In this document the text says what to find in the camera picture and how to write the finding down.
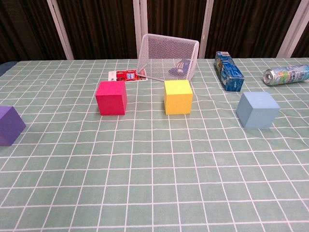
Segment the white mesh basket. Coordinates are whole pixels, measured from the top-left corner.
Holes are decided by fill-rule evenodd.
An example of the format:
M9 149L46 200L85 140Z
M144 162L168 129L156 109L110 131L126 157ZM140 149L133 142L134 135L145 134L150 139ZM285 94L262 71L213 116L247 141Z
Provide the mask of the white mesh basket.
M199 42L170 36L145 34L137 73L152 79L191 80L197 64Z

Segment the foam block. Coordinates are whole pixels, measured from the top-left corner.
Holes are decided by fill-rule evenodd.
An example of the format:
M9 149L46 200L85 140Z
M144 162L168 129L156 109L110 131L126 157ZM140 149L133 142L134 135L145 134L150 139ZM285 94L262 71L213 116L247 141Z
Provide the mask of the foam block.
M126 113L126 84L124 81L102 81L96 92L101 115Z
M164 106L167 115L189 114L193 93L188 80L164 82Z
M236 113L244 128L269 128L280 110L267 92L244 92Z
M10 146L26 127L12 106L0 106L0 146Z

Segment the silver can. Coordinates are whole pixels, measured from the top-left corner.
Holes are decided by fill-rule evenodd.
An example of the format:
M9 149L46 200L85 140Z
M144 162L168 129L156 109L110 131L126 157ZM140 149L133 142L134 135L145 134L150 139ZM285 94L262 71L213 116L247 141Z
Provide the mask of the silver can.
M294 65L267 69L263 80L266 85L280 85L297 81L305 81L309 78L309 65Z

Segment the dark curtain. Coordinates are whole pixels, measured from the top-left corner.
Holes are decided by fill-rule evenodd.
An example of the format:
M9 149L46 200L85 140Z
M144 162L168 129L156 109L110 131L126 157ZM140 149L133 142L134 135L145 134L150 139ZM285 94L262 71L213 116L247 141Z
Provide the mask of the dark curtain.
M206 0L147 0L148 32L200 42Z
M292 57L309 57L309 23L301 35Z
M75 59L136 58L133 1L58 0Z
M205 58L276 57L300 0L215 0Z
M0 63L66 59L45 0L0 0Z

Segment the blue object inside basket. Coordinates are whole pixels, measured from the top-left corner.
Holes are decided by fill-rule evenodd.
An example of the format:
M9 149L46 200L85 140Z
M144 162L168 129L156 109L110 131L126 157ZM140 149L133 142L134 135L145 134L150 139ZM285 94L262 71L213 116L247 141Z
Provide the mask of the blue object inside basket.
M174 76L186 76L189 70L190 61L188 59L182 59L179 61L175 68L169 70L169 74Z

